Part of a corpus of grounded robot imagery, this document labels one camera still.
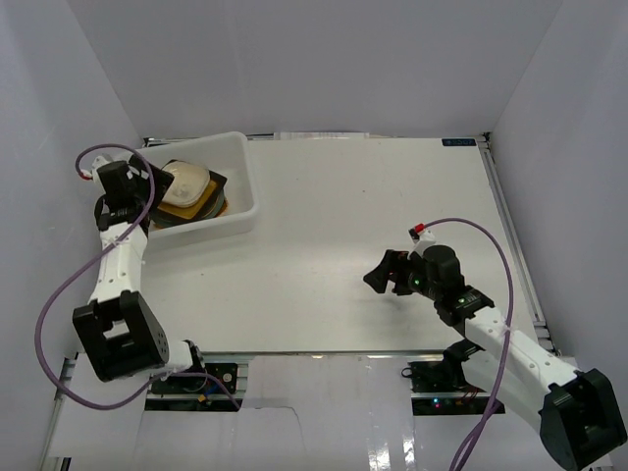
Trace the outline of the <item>beige square bowl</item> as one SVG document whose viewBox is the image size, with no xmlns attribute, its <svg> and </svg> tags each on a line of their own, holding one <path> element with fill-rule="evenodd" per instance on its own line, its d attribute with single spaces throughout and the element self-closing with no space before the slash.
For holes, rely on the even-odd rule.
<svg viewBox="0 0 628 471">
<path fill-rule="evenodd" d="M 162 170 L 174 177 L 162 199 L 166 204 L 190 207 L 199 200 L 210 182 L 207 168 L 184 161 L 169 162 Z"/>
</svg>

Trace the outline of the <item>black and amber square plate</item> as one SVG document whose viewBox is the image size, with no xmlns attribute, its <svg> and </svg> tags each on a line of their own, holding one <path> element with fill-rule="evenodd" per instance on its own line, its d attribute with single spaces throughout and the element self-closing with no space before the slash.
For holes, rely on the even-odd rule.
<svg viewBox="0 0 628 471">
<path fill-rule="evenodd" d="M 175 217 L 189 220 L 189 219 L 192 219 L 197 214 L 199 214 L 202 209 L 210 209 L 212 205 L 217 201 L 217 198 L 220 195 L 220 193 L 221 192 L 225 193 L 225 185 L 228 179 L 225 176 L 218 174 L 216 172 L 213 172 L 211 170 L 209 170 L 209 174 L 210 174 L 210 182 L 207 185 L 205 191 L 200 196 L 199 200 L 194 205 L 183 208 L 183 207 L 178 207 L 178 206 L 161 202 L 159 206 L 155 210 L 152 211 L 151 216 L 156 211 L 163 211 L 163 212 L 172 214 Z"/>
</svg>

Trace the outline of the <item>teal round plate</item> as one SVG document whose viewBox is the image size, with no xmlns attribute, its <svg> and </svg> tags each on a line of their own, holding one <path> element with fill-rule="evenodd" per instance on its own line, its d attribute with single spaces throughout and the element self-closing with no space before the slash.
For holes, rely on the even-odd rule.
<svg viewBox="0 0 628 471">
<path fill-rule="evenodd" d="M 151 216 L 151 221 L 157 228 L 160 228 L 160 229 L 176 227 L 180 225 L 191 224 L 195 222 L 206 221 L 206 220 L 214 219 L 216 217 L 220 217 L 222 214 L 224 214 L 227 211 L 228 206 L 229 206 L 229 202 L 227 198 L 225 197 L 225 194 L 221 192 L 217 198 L 217 201 L 212 205 L 210 209 L 202 209 L 200 213 L 194 216 L 192 219 L 188 220 L 184 218 L 178 218 L 172 214 L 169 214 L 163 211 L 156 211 Z"/>
</svg>

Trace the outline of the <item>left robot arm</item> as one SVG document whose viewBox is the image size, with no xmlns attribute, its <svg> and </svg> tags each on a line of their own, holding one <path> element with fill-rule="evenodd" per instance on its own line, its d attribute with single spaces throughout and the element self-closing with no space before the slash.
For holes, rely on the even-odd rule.
<svg viewBox="0 0 628 471">
<path fill-rule="evenodd" d="M 172 175 L 146 171 L 135 156 L 128 161 L 99 156 L 92 176 L 104 194 L 94 217 L 103 248 L 97 283 L 88 303 L 74 310 L 73 325 L 94 372 L 103 382 L 140 372 L 174 373 L 185 391 L 201 389 L 207 367 L 191 340 L 170 340 L 140 292 L 150 216 L 173 182 Z"/>
</svg>

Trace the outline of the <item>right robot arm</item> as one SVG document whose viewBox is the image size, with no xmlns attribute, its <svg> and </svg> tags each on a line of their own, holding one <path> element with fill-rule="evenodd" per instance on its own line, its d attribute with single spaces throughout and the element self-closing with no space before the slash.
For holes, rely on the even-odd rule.
<svg viewBox="0 0 628 471">
<path fill-rule="evenodd" d="M 462 339 L 436 366 L 422 370 L 429 384 L 463 392 L 489 391 L 500 379 L 497 401 L 536 432 L 549 456 L 565 470 L 582 470 L 624 445 L 627 431 L 610 380 L 546 351 L 511 331 L 494 302 L 468 285 L 455 252 L 433 245 L 422 253 L 387 250 L 364 282 L 377 293 L 420 294 Z"/>
</svg>

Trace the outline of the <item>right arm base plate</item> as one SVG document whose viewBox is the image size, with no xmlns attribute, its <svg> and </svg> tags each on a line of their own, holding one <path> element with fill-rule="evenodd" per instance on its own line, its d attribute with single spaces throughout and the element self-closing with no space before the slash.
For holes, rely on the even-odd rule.
<svg viewBox="0 0 628 471">
<path fill-rule="evenodd" d="M 413 361 L 401 370 L 410 382 L 414 417 L 481 416 L 489 394 L 456 377 L 441 361 Z"/>
</svg>

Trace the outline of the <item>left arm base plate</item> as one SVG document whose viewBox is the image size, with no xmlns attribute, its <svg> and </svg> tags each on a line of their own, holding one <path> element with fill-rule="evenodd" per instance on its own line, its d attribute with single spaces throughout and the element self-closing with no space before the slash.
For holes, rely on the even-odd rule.
<svg viewBox="0 0 628 471">
<path fill-rule="evenodd" d="M 144 409 L 160 412 L 238 412 L 243 390 L 238 386 L 239 365 L 209 362 L 195 368 L 200 376 L 170 377 L 148 390 Z"/>
</svg>

